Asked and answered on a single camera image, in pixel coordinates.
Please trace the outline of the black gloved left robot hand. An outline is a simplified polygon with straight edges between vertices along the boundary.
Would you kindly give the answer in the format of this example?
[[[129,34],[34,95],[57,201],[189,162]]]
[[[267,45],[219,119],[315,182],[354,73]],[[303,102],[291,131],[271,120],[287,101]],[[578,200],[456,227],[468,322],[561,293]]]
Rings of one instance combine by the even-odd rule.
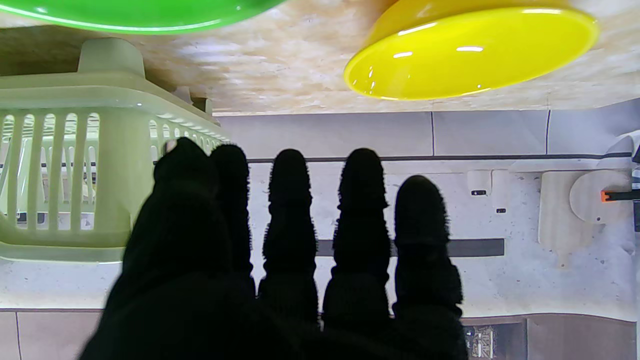
[[[384,169],[373,150],[350,153],[338,187],[334,266],[322,310],[313,196],[301,152],[282,150],[272,163],[259,285],[250,261],[243,150],[225,144],[207,155],[180,137],[165,143],[153,177],[121,274],[80,359],[468,358],[446,206],[426,177],[413,175],[397,191],[397,300],[390,305]]]

